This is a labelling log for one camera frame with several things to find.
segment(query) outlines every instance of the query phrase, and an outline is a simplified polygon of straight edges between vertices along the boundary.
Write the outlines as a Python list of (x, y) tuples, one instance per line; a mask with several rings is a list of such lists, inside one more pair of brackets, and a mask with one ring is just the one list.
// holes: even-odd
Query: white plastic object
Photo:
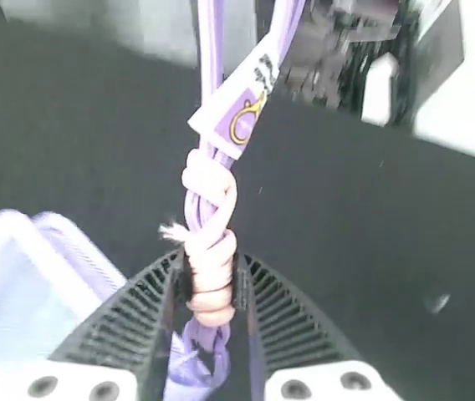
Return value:
[[(424, 32), (451, 2), (427, 1), (437, 6), (426, 13), (427, 21), (422, 22)], [(419, 108), (415, 131), (420, 138), (475, 155), (475, 2), (459, 2), (465, 59)]]
[(0, 365), (0, 400), (135, 401), (136, 392), (127, 370), (51, 361)]
[(391, 117), (391, 81), (397, 74), (398, 63), (390, 53), (370, 66), (365, 79), (362, 121), (384, 126)]
[(265, 384), (264, 399), (401, 401), (373, 367), (359, 361), (278, 370)]
[(0, 212), (0, 363), (46, 358), (102, 301), (29, 217)]

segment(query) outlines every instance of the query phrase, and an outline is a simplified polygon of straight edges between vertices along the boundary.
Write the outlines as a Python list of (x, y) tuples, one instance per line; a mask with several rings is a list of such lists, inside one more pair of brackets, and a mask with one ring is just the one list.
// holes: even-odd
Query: black object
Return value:
[[(300, 290), (250, 256), (235, 260), (233, 298), (238, 312), (248, 315), (252, 400), (263, 401), (265, 382), (279, 369), (360, 359)], [(127, 369), (137, 377), (139, 400), (160, 401), (174, 308), (187, 300), (184, 274), (182, 250), (155, 261), (81, 323), (49, 359)]]
[[(393, 101), (388, 125), (403, 127), (407, 129), (404, 133), (410, 133), (417, 111), (419, 12), (411, 7), (411, 0), (395, 3), (389, 2), (388, 7), (396, 10), (392, 24), (399, 28), (399, 33), (394, 39), (345, 45), (345, 35), (351, 29), (359, 25), (376, 28), (384, 21), (365, 13), (349, 14), (335, 10), (330, 0), (308, 0), (299, 23), (300, 30), (281, 68), (278, 91), (292, 99), (339, 109), (360, 118), (370, 66), (382, 55), (391, 53), (399, 67), (392, 82)], [(383, 0), (360, 2), (360, 5), (363, 9), (386, 6)], [(268, 32), (272, 12), (273, 0), (257, 1), (259, 37)]]

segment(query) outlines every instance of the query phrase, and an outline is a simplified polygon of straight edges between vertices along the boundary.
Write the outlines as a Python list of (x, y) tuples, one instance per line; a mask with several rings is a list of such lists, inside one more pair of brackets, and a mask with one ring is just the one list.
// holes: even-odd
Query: white plastic piece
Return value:
[(62, 241), (67, 241), (66, 246), (75, 248), (76, 257), (88, 263), (94, 275), (105, 278), (109, 284), (110, 292), (115, 292), (123, 287), (127, 280), (124, 275), (111, 263), (104, 253), (98, 249), (91, 240), (69, 219), (53, 212), (44, 212), (33, 218), (34, 225), (40, 231), (59, 232)]
[[(429, 23), (449, 2), (442, 2)], [(464, 62), (420, 107), (415, 131), (420, 138), (475, 155), (475, 2), (460, 0), (460, 12)]]
[[(37, 388), (35, 384), (39, 379), (41, 385)], [(91, 398), (91, 393), (94, 394), (97, 386), (102, 388), (102, 383), (106, 383), (104, 387), (110, 391), (118, 389), (116, 398)], [(51, 361), (0, 367), (0, 400), (135, 401), (136, 392), (135, 376), (126, 370)]]
[[(303, 384), (308, 394), (290, 398), (289, 386)], [(274, 373), (265, 385), (265, 401), (401, 401), (377, 371), (367, 363), (348, 361), (306, 368), (283, 369)]]
[(0, 363), (46, 358), (100, 304), (26, 215), (0, 212)]
[(398, 63), (390, 53), (370, 66), (365, 79), (362, 121), (380, 126), (391, 117), (391, 80), (397, 74)]

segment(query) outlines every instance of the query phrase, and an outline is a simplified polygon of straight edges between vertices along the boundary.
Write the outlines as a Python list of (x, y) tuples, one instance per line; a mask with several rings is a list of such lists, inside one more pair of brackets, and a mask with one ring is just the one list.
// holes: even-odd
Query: purple lanyard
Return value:
[[(295, 35), (297, 25), (299, 24), (299, 20), (303, 12), (304, 4), (305, 0), (276, 1), (273, 10), (271, 28), (268, 35), (266, 35), (268, 36), (269, 52), (273, 55), (273, 58), (259, 58), (261, 63), (263, 63), (263, 71), (276, 69), (276, 75), (278, 75), (278, 68), (289, 50), (289, 45), (291, 44), (291, 41)], [(213, 100), (212, 96), (221, 94), (221, 92), (217, 90), (223, 85), (222, 18), (223, 0), (198, 0), (202, 106), (196, 112), (196, 114), (201, 112), (203, 112), (205, 115), (206, 113), (209, 115), (214, 115), (217, 113), (221, 114), (221, 112), (225, 114), (230, 112), (230, 108), (233, 107), (233, 104), (230, 104), (228, 109), (214, 112), (213, 109), (215, 108), (213, 107), (213, 102), (210, 104), (210, 100)], [(230, 84), (229, 81), (233, 81), (232, 84), (234, 84), (234, 86), (237, 85), (239, 87), (241, 85), (239, 80), (236, 78), (236, 74), (239, 74), (238, 70), (240, 67), (237, 68), (236, 72), (234, 72), (227, 79), (227, 81), (225, 81), (225, 84)], [(258, 71), (259, 67), (252, 69), (251, 74), (254, 72), (258, 73), (256, 81), (259, 82), (263, 80), (263, 84), (266, 86), (266, 91), (264, 93), (269, 95), (274, 85), (274, 80), (276, 80), (276, 76), (270, 75), (272, 82), (266, 83), (265, 77)], [(243, 85), (241, 85), (242, 89), (247, 90), (250, 80), (250, 75), (248, 75), (244, 79)], [(218, 138), (212, 136), (210, 139), (208, 135), (204, 135), (201, 132), (201, 129), (195, 128), (193, 120), (196, 116), (193, 115), (192, 119), (190, 120), (190, 125), (193, 129), (197, 130), (201, 136), (199, 149), (230, 170), (233, 162), (239, 158), (247, 146), (253, 126), (256, 124), (261, 108), (265, 105), (265, 101), (267, 100), (267, 95), (259, 96), (258, 102), (256, 104), (246, 103), (249, 109), (244, 110), (243, 113), (252, 114), (253, 119), (246, 120), (245, 117), (243, 117), (242, 126), (246, 126), (246, 129), (248, 130), (246, 135), (243, 136), (243, 138), (246, 138), (245, 140), (239, 140), (242, 137), (237, 135), (232, 143), (228, 135), (223, 134), (223, 132), (229, 132), (229, 125), (232, 123), (229, 119), (224, 118), (221, 119), (221, 121), (218, 123), (218, 126), (216, 126), (213, 131), (215, 132), (216, 136), (218, 136)], [(237, 98), (237, 100), (241, 102), (241, 106), (239, 107), (243, 108), (243, 99)], [(223, 129), (217, 130), (217, 127), (221, 125)], [(189, 226), (189, 229), (191, 231), (197, 231), (213, 215), (213, 213), (216, 211), (216, 208), (208, 201), (203, 200), (200, 196), (188, 191), (186, 194), (184, 211), (186, 223)], [(196, 343), (198, 347), (213, 353), (215, 358), (215, 371), (213, 375), (207, 376), (206, 374), (202, 374), (198, 371), (196, 368), (196, 362), (190, 361), (189, 363), (185, 364), (189, 368), (187, 371), (190, 374), (188, 375), (185, 371), (182, 371), (180, 373), (180, 381), (183, 383), (187, 382), (193, 387), (202, 386), (204, 388), (216, 388), (220, 386), (227, 378), (229, 372), (229, 356), (225, 347), (229, 337), (230, 326), (228, 324), (217, 328), (203, 327), (195, 318), (192, 318), (184, 328), (183, 332), (184, 351), (186, 353), (190, 353), (192, 351), (192, 344)]]

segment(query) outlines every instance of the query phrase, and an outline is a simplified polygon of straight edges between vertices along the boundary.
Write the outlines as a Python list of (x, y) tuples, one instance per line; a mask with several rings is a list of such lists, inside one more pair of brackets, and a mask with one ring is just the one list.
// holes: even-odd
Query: lanyard strap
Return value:
[[(247, 146), (253, 126), (273, 90), (304, 4), (305, 0), (277, 0), (269, 33), (223, 82), (223, 0), (198, 0), (202, 105), (190, 118), (189, 125), (200, 134), (199, 151), (228, 170)], [(189, 230), (194, 232), (206, 225), (217, 208), (189, 190), (184, 211)], [(219, 366), (223, 370), (227, 368), (221, 367), (228, 365), (225, 345), (229, 336), (228, 324), (204, 327), (195, 318), (183, 333), (185, 344), (197, 343), (226, 361)], [(215, 373), (211, 379), (205, 379), (216, 387), (226, 378), (227, 371)]]
[[(274, 4), (273, 18), (268, 36), (271, 37), (271, 46), (274, 47), (272, 52), (275, 54), (276, 67), (282, 64), (288, 50), (289, 45), (297, 30), (297, 25), (303, 12), (305, 0), (277, 0)], [(209, 99), (217, 92), (223, 83), (223, 62), (222, 62), (222, 21), (223, 21), (223, 0), (198, 0), (198, 30), (199, 30), (199, 49), (200, 49), (200, 70), (201, 70), (201, 88), (202, 88), (202, 107), (199, 112), (207, 111), (210, 106)], [(238, 83), (245, 89), (249, 82), (247, 78)], [(254, 126), (261, 109), (255, 113), (255, 119), (251, 122)], [(224, 151), (222, 147), (216, 147), (212, 143), (215, 140), (209, 140), (207, 135), (199, 132), (200, 144), (199, 149), (216, 160), (221, 165), (230, 170), (232, 163), (241, 155), (248, 142), (241, 145), (238, 154), (229, 155), (229, 151)], [(227, 142), (220, 132), (218, 134), (223, 141)], [(190, 191), (186, 194), (185, 217), (189, 229), (192, 231), (199, 230), (207, 220), (215, 212), (215, 208), (207, 201), (200, 199), (196, 194)]]

